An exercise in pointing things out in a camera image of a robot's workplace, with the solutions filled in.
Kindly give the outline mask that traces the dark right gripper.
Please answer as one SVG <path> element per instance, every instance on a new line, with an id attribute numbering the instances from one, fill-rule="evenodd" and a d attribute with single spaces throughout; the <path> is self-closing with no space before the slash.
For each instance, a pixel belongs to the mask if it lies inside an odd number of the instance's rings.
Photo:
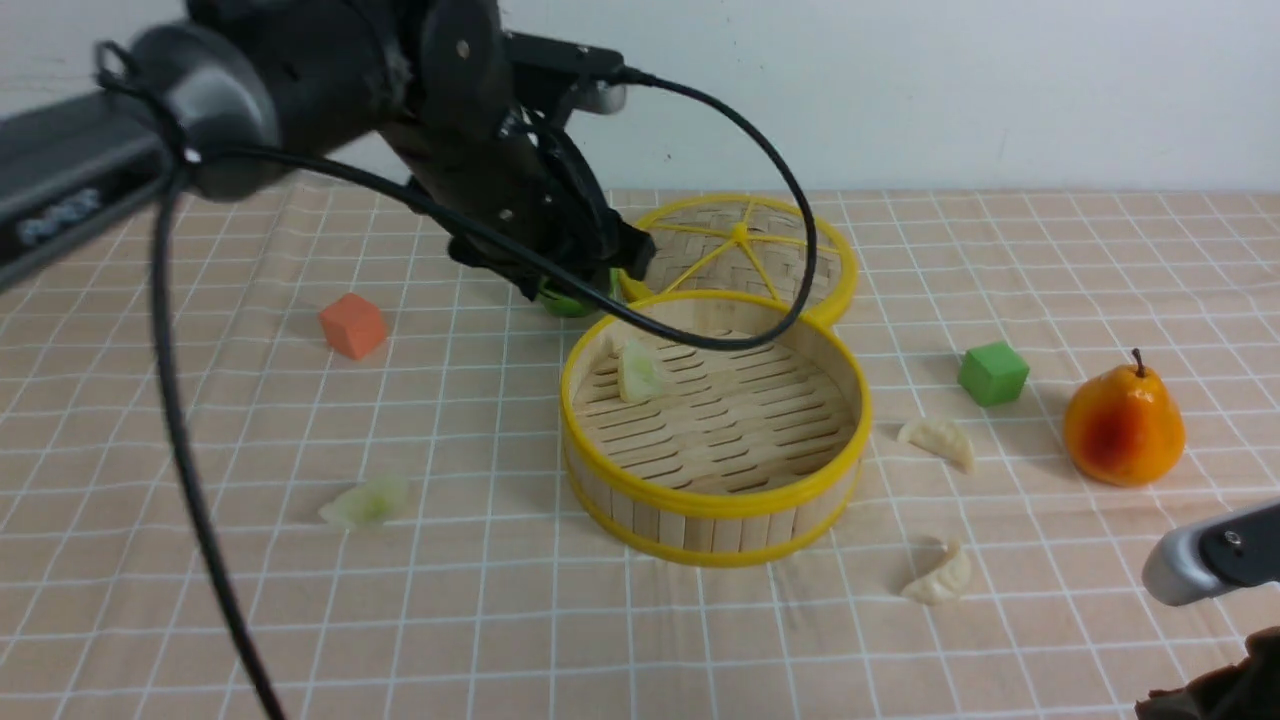
<path id="1" fill-rule="evenodd" d="M 1245 657 L 1135 703 L 1138 719 L 1277 719 L 1279 629 L 1245 638 Z"/>

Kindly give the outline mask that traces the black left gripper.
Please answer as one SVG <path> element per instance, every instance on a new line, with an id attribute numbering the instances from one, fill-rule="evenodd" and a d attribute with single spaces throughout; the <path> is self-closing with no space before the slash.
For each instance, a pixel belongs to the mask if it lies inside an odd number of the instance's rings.
<path id="1" fill-rule="evenodd" d="M 456 261 L 536 296 L 548 274 L 489 229 L 596 288 L 617 270 L 646 274 L 654 238 L 609 205 L 564 128 L 579 109 L 621 108 L 621 53 L 498 29 L 403 29 L 399 42 L 413 79 L 385 140 L 412 191 L 472 222 L 444 222 Z"/>

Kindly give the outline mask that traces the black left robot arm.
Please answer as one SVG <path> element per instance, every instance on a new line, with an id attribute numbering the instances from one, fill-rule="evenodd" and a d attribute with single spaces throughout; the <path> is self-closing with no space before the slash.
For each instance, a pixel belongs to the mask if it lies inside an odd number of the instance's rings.
<path id="1" fill-rule="evenodd" d="M 618 53 L 504 29 L 495 1 L 191 1 L 129 47 L 95 50 L 99 88 L 3 120 L 3 286 L 35 275 L 157 201 L 186 151 L 188 186 L 238 202 L 287 168 L 212 160 L 234 146 L 324 158 L 378 133 L 407 190 L 445 209 L 451 256 L 522 295 L 547 273 L 506 237 L 603 287 L 655 245 L 604 200 L 564 132 L 618 111 Z"/>

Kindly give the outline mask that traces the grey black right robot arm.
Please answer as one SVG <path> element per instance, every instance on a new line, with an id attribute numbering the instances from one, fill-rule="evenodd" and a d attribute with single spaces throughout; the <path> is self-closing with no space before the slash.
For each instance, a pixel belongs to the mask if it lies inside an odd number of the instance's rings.
<path id="1" fill-rule="evenodd" d="M 1279 579 L 1279 501 L 1208 518 L 1166 533 L 1143 566 L 1144 588 L 1181 607 Z M 1245 638 L 1245 656 L 1135 703 L 1138 719 L 1276 719 L 1279 633 Z"/>

